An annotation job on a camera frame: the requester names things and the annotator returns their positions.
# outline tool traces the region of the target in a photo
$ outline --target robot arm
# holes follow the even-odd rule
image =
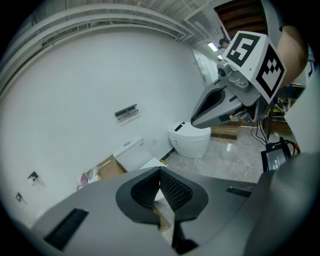
[[[205,89],[192,113],[196,128],[222,125],[234,116],[247,124],[266,118],[286,74],[264,34],[238,31],[223,58],[217,65],[218,80]]]

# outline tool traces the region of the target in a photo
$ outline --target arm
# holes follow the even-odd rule
[[[296,79],[305,69],[308,62],[308,46],[302,35],[294,26],[283,26],[282,37],[277,52],[286,67],[286,74],[281,86]]]

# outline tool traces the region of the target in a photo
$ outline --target white pipe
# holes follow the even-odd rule
[[[29,48],[31,48],[33,45],[35,45],[38,41],[41,39],[45,38],[46,36],[50,35],[51,33],[54,33],[55,31],[58,31],[60,29],[63,29],[67,26],[72,26],[76,23],[81,23],[81,22],[86,22],[86,21],[92,21],[92,20],[102,20],[102,19],[112,19],[112,18],[117,18],[117,19],[132,19],[132,20],[140,20],[140,21],[146,21],[154,24],[161,25],[163,27],[166,27],[168,29],[171,29],[173,31],[178,32],[179,34],[186,35],[182,30],[175,28],[172,25],[169,25],[165,22],[162,21],[157,21],[152,18],[147,18],[147,17],[140,17],[140,16],[135,16],[131,14],[119,14],[119,13],[106,13],[106,14],[94,14],[94,15],[88,15],[88,16],[82,16],[78,18],[74,18],[68,21],[64,21],[63,23],[60,23],[58,25],[52,26],[42,33],[36,35],[33,37],[31,40],[29,40],[26,44],[24,44],[19,50],[8,60],[8,62],[4,65],[0,72],[0,88],[2,85],[3,77],[7,73],[7,71],[10,69],[11,65],[15,63],[17,59],[19,59],[20,56],[22,56]]]
[[[178,37],[175,41],[181,42],[184,38],[186,38],[186,36],[187,36],[187,35],[184,34],[184,35]]]
[[[192,12],[192,10],[190,9],[189,5],[187,5],[187,3],[185,2],[185,0],[182,0],[182,2],[185,4],[185,6],[190,10],[190,12]]]
[[[101,30],[101,29],[109,29],[109,28],[121,28],[121,27],[135,27],[135,28],[144,28],[144,29],[149,29],[149,30],[154,30],[154,31],[159,31],[162,33],[165,33],[173,38],[176,38],[174,34],[171,34],[165,30],[162,30],[160,28],[152,27],[152,26],[147,26],[147,25],[139,25],[139,24],[112,24],[112,25],[102,25],[102,26],[96,26],[96,27],[91,27],[89,29],[86,29],[84,31],[78,32],[78,33],[73,33],[71,35],[68,35],[64,38],[61,38],[61,40],[53,42],[51,45],[46,46],[43,50],[38,52],[35,56],[33,56],[31,59],[27,61],[27,63],[24,63],[23,66],[9,79],[7,86],[3,89],[1,88],[0,91],[2,91],[0,95],[0,101],[3,99],[3,97],[6,95],[8,89],[12,86],[12,84],[16,81],[16,79],[19,77],[19,75],[30,65],[32,64],[39,56],[43,55],[50,49],[52,49],[54,46],[61,44],[62,42],[69,40],[73,37],[80,36],[82,34],[85,34],[87,32],[92,32],[96,30]]]
[[[158,8],[158,10],[159,10],[160,12],[163,12],[171,3],[172,3],[171,0],[167,0],[167,1],[164,3],[164,6]]]
[[[210,3],[212,2],[212,0],[208,1],[207,3],[205,3],[203,6],[199,7],[198,9],[194,10],[193,12],[191,12],[187,17],[185,17],[183,20],[188,23],[191,27],[193,27],[196,31],[198,31],[203,37],[208,38],[207,35],[203,34],[202,31],[200,29],[198,29],[196,26],[194,26],[189,19],[192,18],[194,15],[196,15],[197,13],[201,12],[205,7],[207,7]],[[181,42],[183,43],[185,40],[189,39],[191,36],[187,36],[185,37]]]
[[[66,16],[78,14],[78,13],[83,13],[87,11],[93,11],[93,10],[110,10],[110,9],[115,9],[115,10],[127,10],[127,11],[135,11],[135,12],[140,12],[140,13],[145,13],[149,14],[155,17],[158,17],[162,20],[165,20],[167,22],[170,22],[188,33],[192,33],[186,26],[181,24],[180,22],[176,21],[173,18],[170,18],[164,14],[161,14],[159,12],[156,12],[154,10],[150,10],[147,8],[139,7],[139,6],[133,6],[133,5],[127,5],[127,4],[118,4],[118,3],[97,3],[97,4],[88,4],[88,5],[83,5],[71,9],[67,9],[61,12],[58,12],[54,15],[49,16],[48,18],[40,21],[36,25],[34,25],[31,29],[26,31],[24,34],[22,34],[17,40],[12,44],[12,46],[8,49],[7,53],[3,56],[4,58],[8,55],[10,50],[14,50],[21,42],[23,42],[25,39],[27,39],[29,36],[31,36],[33,33],[38,31],[39,29],[43,28],[44,26],[57,21],[61,18],[64,18]]]

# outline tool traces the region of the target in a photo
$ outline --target wooden board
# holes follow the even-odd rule
[[[219,125],[211,127],[211,137],[236,140],[238,131],[239,125]]]
[[[264,131],[266,134],[268,132],[268,129],[269,129],[269,122],[266,121],[264,123]],[[272,122],[271,133],[273,132],[292,134],[292,131],[286,122]]]
[[[233,0],[214,8],[232,39],[238,31],[268,35],[268,26],[260,0]]]

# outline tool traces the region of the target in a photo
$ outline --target wall outlet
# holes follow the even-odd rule
[[[153,139],[153,140],[151,141],[151,144],[155,146],[155,145],[158,144],[158,141],[157,141],[156,139]]]

